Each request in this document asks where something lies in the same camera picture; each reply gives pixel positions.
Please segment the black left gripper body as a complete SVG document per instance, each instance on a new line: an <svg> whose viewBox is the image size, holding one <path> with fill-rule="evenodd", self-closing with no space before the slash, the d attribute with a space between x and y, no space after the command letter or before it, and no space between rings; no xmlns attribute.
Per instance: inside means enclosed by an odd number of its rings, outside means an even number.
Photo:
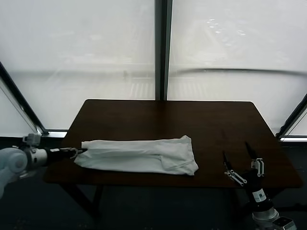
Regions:
<svg viewBox="0 0 307 230"><path fill-rule="evenodd" d="M72 157L71 149L47 149L47 165Z"/></svg>

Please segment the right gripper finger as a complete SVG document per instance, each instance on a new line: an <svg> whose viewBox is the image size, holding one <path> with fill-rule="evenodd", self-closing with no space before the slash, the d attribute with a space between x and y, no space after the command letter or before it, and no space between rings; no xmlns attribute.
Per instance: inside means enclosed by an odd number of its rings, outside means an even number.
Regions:
<svg viewBox="0 0 307 230"><path fill-rule="evenodd" d="M223 163L225 167L225 174L233 180L235 183L237 183L239 186L245 186L247 184L247 180L244 179L242 176L240 176L238 173L236 173L230 161L228 160L226 153L223 151Z"/></svg>
<svg viewBox="0 0 307 230"><path fill-rule="evenodd" d="M251 158L251 168L257 170L258 177L264 177L264 160L263 158L259 157L256 151L247 143L245 142L248 154Z"/></svg>

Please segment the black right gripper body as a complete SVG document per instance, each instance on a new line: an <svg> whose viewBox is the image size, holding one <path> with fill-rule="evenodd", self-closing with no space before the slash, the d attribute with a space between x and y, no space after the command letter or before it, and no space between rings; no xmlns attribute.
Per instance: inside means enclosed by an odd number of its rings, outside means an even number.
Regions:
<svg viewBox="0 0 307 230"><path fill-rule="evenodd" d="M263 177L258 177L258 171L252 169L242 175L247 181L244 184L245 192L249 198L249 206L252 212L264 212L273 207L272 200L266 195L262 188Z"/></svg>

